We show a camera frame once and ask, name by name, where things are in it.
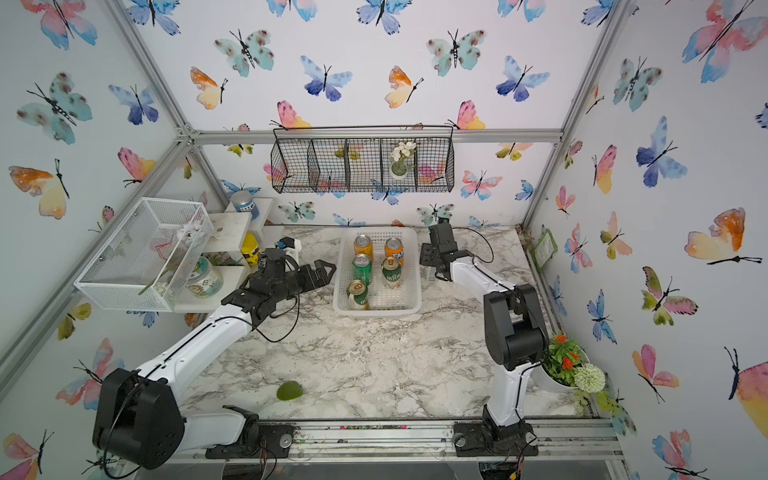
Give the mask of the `white plastic basket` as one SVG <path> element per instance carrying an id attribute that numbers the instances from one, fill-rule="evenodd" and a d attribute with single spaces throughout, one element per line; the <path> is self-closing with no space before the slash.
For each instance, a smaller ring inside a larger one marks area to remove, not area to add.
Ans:
<path id="1" fill-rule="evenodd" d="M 372 242 L 373 259 L 371 283 L 366 287 L 367 308 L 363 309 L 349 297 L 349 286 L 356 280 L 358 269 L 354 242 L 360 235 Z M 400 279 L 393 285 L 385 279 L 383 263 L 387 258 L 387 240 L 398 239 L 403 245 L 404 259 Z M 422 306 L 421 276 L 416 231 L 404 227 L 343 228 L 339 257 L 334 275 L 334 310 L 341 315 L 360 317 L 407 316 L 419 312 Z"/>

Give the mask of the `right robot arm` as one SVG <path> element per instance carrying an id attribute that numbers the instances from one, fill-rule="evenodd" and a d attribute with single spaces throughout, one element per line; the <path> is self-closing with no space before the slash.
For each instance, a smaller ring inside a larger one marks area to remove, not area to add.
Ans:
<path id="1" fill-rule="evenodd" d="M 430 226 L 429 236 L 421 246 L 420 264 L 434 268 L 436 278 L 465 288 L 483 306 L 485 345 L 498 365 L 484 406 L 484 434 L 494 441 L 524 438 L 525 393 L 549 347 L 538 292 L 530 284 L 503 280 L 475 254 L 459 248 L 449 221 Z"/>

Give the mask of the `green soda can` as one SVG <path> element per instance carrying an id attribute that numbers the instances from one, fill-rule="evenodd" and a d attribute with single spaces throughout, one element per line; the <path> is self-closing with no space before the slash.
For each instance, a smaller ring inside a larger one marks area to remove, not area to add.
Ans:
<path id="1" fill-rule="evenodd" d="M 354 279 L 370 285 L 372 281 L 372 260 L 365 254 L 357 254 L 353 259 Z"/>

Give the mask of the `white mesh wall basket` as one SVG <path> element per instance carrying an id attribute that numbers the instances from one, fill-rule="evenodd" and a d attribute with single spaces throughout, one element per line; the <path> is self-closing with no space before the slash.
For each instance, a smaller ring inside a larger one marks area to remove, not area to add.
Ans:
<path id="1" fill-rule="evenodd" d="M 203 203 L 143 197 L 74 286 L 102 309 L 171 312 L 212 233 Z"/>

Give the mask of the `orange soda can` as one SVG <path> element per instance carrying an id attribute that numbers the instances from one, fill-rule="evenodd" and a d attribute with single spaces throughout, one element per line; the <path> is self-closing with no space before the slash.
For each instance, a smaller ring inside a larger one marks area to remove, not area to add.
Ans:
<path id="1" fill-rule="evenodd" d="M 369 259 L 373 259 L 373 241 L 370 236 L 366 234 L 358 234 L 354 238 L 353 242 L 355 255 L 366 255 Z"/>

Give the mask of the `cream bubble plant pot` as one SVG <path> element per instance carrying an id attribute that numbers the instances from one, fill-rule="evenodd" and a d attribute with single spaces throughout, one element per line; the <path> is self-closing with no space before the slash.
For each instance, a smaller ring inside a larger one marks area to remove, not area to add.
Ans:
<path id="1" fill-rule="evenodd" d="M 224 285 L 222 275 L 210 260 L 201 256 L 186 282 L 186 288 L 197 298 L 209 298 Z"/>

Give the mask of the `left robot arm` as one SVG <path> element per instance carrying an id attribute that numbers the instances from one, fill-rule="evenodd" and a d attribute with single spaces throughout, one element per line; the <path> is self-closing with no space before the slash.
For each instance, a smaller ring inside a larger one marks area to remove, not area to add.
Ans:
<path id="1" fill-rule="evenodd" d="M 335 272 L 328 261 L 300 265 L 281 249 L 267 250 L 258 271 L 191 333 L 138 368 L 118 368 L 103 379 L 93 445 L 102 456 L 146 470 L 184 451 L 206 449 L 235 458 L 264 453 L 257 414 L 229 405 L 221 413 L 185 415 L 179 402 L 225 350 L 274 317 L 279 303 L 329 285 Z"/>

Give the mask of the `green gold-top beer can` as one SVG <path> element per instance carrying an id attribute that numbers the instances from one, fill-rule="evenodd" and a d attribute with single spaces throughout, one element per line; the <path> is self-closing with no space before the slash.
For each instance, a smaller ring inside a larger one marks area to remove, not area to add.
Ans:
<path id="1" fill-rule="evenodd" d="M 368 286 L 363 280 L 353 280 L 347 288 L 347 305 L 351 310 L 368 310 Z"/>

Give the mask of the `blue tin can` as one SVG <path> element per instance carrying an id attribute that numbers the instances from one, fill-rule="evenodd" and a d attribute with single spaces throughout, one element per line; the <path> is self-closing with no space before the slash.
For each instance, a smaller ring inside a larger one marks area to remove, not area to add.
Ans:
<path id="1" fill-rule="evenodd" d="M 231 196 L 231 203 L 240 213 L 249 213 L 252 220 L 259 217 L 259 209 L 256 205 L 254 194 L 248 190 L 239 190 Z"/>

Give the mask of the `white flower vase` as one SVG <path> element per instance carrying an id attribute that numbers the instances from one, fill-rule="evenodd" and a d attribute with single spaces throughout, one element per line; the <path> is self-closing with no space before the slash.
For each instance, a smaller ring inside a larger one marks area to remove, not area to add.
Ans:
<path id="1" fill-rule="evenodd" d="M 390 175 L 395 180 L 403 180 L 414 169 L 417 144 L 415 141 L 400 141 L 390 153 Z"/>

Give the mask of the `orange Fanta can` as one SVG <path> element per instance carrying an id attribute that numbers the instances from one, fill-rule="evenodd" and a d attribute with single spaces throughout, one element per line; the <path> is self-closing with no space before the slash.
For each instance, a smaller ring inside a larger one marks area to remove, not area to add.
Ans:
<path id="1" fill-rule="evenodd" d="M 404 245 L 400 238 L 388 238 L 385 242 L 384 248 L 388 257 L 395 258 L 401 265 L 404 264 Z"/>

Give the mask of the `green white beer can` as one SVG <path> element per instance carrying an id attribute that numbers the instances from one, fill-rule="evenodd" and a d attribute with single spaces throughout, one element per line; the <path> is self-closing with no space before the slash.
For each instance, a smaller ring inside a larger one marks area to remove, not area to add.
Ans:
<path id="1" fill-rule="evenodd" d="M 400 261 L 393 256 L 386 257 L 382 262 L 382 275 L 387 288 L 399 288 L 402 278 L 402 265 Z"/>

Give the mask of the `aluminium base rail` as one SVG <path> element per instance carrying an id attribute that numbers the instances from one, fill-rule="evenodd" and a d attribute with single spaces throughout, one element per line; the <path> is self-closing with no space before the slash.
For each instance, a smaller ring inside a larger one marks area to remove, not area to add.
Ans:
<path id="1" fill-rule="evenodd" d="M 135 464 L 154 470 L 183 460 L 294 462 L 606 460 L 624 458 L 608 420 L 535 418 L 498 430 L 478 419 L 257 421 L 235 440 L 161 433 Z"/>

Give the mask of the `green lime fruit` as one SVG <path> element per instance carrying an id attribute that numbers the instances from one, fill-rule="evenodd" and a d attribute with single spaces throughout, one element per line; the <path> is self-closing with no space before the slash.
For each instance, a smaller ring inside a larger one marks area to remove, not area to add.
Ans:
<path id="1" fill-rule="evenodd" d="M 276 397 L 280 401 L 291 401 L 300 398 L 304 394 L 302 385 L 297 381 L 287 381 L 279 386 Z"/>

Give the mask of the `green framed card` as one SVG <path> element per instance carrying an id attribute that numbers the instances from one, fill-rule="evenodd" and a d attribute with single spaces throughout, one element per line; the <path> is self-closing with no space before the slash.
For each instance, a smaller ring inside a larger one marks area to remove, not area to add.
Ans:
<path id="1" fill-rule="evenodd" d="M 533 248 L 533 260 L 536 269 L 541 271 L 546 263 L 557 253 L 558 247 L 553 234 L 549 229 L 545 229 Z"/>

